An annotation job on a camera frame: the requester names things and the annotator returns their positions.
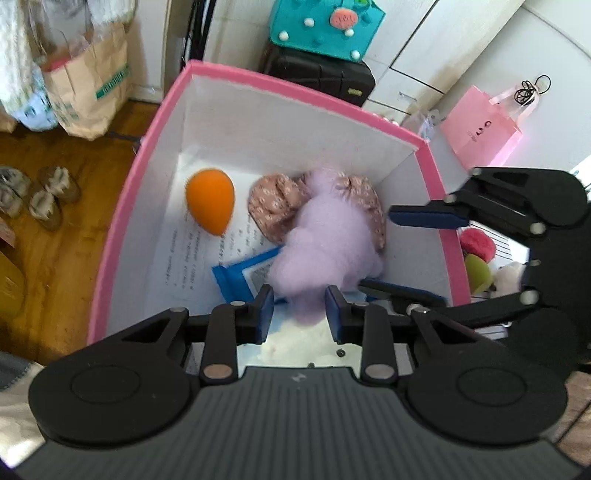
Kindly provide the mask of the blue wet wipes pack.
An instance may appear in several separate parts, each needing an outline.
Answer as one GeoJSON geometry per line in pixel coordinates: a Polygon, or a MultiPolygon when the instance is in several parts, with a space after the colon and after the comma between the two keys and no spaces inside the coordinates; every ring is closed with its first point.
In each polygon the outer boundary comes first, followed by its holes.
{"type": "Polygon", "coordinates": [[[242,261],[212,268],[226,302],[250,301],[264,285],[294,310],[311,313],[324,308],[325,289],[356,290],[359,282],[379,274],[382,261],[368,255],[328,251],[314,245],[276,247],[242,261]]]}

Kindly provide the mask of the soft cotton tissue pack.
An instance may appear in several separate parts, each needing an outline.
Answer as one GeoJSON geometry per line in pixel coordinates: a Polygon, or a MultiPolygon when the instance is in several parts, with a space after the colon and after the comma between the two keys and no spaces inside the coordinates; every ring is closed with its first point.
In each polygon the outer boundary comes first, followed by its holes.
{"type": "Polygon", "coordinates": [[[339,345],[332,339],[327,319],[315,325],[283,320],[271,328],[262,345],[238,347],[238,371],[246,367],[349,367],[356,375],[361,365],[361,348],[339,345]]]}

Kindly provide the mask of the white brown plush cat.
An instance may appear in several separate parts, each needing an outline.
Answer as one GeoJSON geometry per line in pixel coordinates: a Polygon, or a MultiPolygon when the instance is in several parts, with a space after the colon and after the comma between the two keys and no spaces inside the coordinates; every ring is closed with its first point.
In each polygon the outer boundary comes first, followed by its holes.
{"type": "Polygon", "coordinates": [[[498,269],[489,289],[490,297],[498,298],[520,292],[524,270],[525,265],[518,262],[509,263],[498,269]]]}

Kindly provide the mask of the purple plush toy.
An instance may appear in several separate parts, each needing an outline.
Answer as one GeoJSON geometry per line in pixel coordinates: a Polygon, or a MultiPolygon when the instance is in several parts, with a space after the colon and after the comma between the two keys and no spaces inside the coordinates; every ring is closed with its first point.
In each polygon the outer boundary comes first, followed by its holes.
{"type": "MultiPolygon", "coordinates": [[[[352,213],[345,217],[339,216],[337,220],[331,224],[322,225],[320,222],[311,220],[304,223],[303,226],[295,228],[288,233],[287,240],[284,246],[304,246],[314,245],[321,247],[328,251],[347,252],[351,255],[368,255],[374,251],[381,258],[382,251],[377,251],[374,246],[372,236],[369,228],[365,223],[363,217],[356,218],[352,213]]],[[[381,274],[376,274],[371,277],[377,277],[381,274]]],[[[303,325],[315,325],[325,317],[325,298],[324,308],[322,310],[314,310],[311,313],[305,313],[301,310],[294,310],[291,308],[290,315],[294,317],[298,323],[303,325]]]]}

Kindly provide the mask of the orange egg sponge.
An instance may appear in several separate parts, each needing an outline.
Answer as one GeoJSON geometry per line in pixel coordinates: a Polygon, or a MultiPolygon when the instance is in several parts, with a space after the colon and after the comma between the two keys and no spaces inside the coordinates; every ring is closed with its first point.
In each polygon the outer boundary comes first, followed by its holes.
{"type": "Polygon", "coordinates": [[[187,181],[185,200],[190,215],[204,231],[222,236],[235,207],[235,186],[223,171],[203,169],[187,181]]]}

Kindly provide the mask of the printed paper sheet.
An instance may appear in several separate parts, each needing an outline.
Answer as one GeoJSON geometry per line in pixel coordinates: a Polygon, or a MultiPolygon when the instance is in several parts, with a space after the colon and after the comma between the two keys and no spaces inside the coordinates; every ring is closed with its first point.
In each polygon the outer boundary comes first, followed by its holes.
{"type": "Polygon", "coordinates": [[[250,187],[262,176],[260,172],[235,165],[215,164],[197,154],[179,156],[149,271],[145,315],[170,307],[185,307],[191,314],[211,312],[223,302],[211,268],[273,249],[273,244],[263,237],[247,210],[250,187]],[[235,186],[235,209],[221,237],[205,232],[186,206],[186,183],[193,174],[207,168],[228,174],[235,186]]]}

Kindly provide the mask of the pink paper gift bag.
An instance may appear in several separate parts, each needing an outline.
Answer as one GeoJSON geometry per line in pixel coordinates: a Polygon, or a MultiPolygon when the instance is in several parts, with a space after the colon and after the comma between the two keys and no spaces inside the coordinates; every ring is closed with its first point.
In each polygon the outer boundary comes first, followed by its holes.
{"type": "Polygon", "coordinates": [[[475,86],[468,89],[441,125],[464,169],[504,165],[523,137],[522,124],[551,85],[543,74],[495,96],[475,86]]]}

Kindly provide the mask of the pink cardboard box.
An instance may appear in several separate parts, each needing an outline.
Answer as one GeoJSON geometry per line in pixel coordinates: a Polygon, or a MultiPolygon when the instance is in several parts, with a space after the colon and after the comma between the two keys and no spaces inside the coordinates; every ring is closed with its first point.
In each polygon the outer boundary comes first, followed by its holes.
{"type": "Polygon", "coordinates": [[[143,137],[106,240],[90,341],[170,307],[223,300],[217,265],[269,251],[317,171],[368,211],[391,283],[470,300],[455,232],[400,227],[394,204],[446,190],[428,143],[341,100],[238,68],[190,62],[143,137]]]}

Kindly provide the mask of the black suitcase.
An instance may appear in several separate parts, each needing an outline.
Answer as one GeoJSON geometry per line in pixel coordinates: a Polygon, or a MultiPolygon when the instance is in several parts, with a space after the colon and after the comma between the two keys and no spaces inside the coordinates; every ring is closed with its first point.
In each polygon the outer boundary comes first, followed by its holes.
{"type": "Polygon", "coordinates": [[[259,60],[259,73],[283,79],[349,104],[363,106],[376,86],[370,67],[365,63],[308,53],[266,44],[259,60]]]}

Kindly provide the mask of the grey three-door wardrobe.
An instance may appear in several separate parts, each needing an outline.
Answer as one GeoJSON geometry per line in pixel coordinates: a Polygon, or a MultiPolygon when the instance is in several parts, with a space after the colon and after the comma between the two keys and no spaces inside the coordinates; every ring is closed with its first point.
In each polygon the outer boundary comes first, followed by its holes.
{"type": "Polygon", "coordinates": [[[380,1],[365,57],[376,86],[363,108],[401,123],[434,108],[521,7],[519,0],[380,1]]]}

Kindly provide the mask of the teal felt tote bag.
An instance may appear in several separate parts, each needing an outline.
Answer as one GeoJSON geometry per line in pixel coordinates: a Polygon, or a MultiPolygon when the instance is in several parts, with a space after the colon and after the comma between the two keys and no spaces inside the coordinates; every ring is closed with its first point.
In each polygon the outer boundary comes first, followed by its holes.
{"type": "Polygon", "coordinates": [[[385,17],[373,1],[280,0],[270,13],[270,41],[359,63],[385,17]]]}

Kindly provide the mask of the brown paper shopping bag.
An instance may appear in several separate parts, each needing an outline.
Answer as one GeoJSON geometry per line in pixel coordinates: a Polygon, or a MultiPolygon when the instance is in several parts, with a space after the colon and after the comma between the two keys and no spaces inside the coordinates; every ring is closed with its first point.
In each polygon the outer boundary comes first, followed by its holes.
{"type": "Polygon", "coordinates": [[[124,26],[94,27],[57,48],[41,65],[48,99],[70,136],[103,136],[129,97],[128,44],[124,26]]]}

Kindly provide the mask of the white knitted cardigan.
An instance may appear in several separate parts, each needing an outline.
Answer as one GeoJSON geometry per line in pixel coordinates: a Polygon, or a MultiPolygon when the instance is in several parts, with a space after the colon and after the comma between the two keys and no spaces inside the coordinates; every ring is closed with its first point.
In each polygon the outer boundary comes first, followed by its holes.
{"type": "Polygon", "coordinates": [[[43,74],[32,57],[22,1],[1,2],[1,106],[31,131],[58,125],[43,74]]]}

